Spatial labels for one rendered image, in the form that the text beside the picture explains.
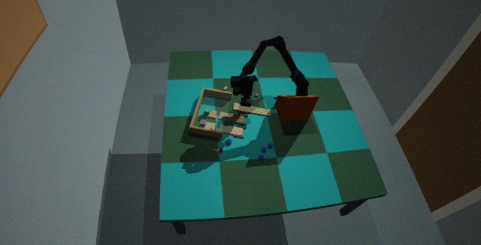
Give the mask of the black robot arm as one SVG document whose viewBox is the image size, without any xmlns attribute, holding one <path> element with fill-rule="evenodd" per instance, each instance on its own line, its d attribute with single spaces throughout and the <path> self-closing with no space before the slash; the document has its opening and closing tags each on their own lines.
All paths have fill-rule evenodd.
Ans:
<svg viewBox="0 0 481 245">
<path fill-rule="evenodd" d="M 292 75 L 292 82 L 294 82 L 297 86 L 296 95 L 298 96 L 306 96 L 308 95 L 308 85 L 306 77 L 304 74 L 295 66 L 289 52 L 286 49 L 286 43 L 284 39 L 280 36 L 274 37 L 273 39 L 261 41 L 260 45 L 258 46 L 257 51 L 253 54 L 253 57 L 247 64 L 242 68 L 242 72 L 240 76 L 231 76 L 231 87 L 233 88 L 234 95 L 244 95 L 243 86 L 247 89 L 253 87 L 254 81 L 257 81 L 257 76 L 247 76 L 248 74 L 252 74 L 256 68 L 256 64 L 261 57 L 261 54 L 264 52 L 265 48 L 268 46 L 273 46 L 280 52 L 284 61 L 289 66 Z"/>
</svg>

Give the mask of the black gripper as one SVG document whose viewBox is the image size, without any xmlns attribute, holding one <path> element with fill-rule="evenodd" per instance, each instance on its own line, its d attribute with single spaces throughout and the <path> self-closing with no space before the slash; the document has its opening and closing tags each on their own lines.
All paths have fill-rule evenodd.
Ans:
<svg viewBox="0 0 481 245">
<path fill-rule="evenodd" d="M 243 86 L 243 90 L 244 90 L 244 97 L 243 98 L 241 97 L 240 105 L 246 106 L 246 107 L 251 107 L 252 100 L 251 100 L 250 96 L 252 95 L 253 88 L 247 89 Z"/>
</svg>

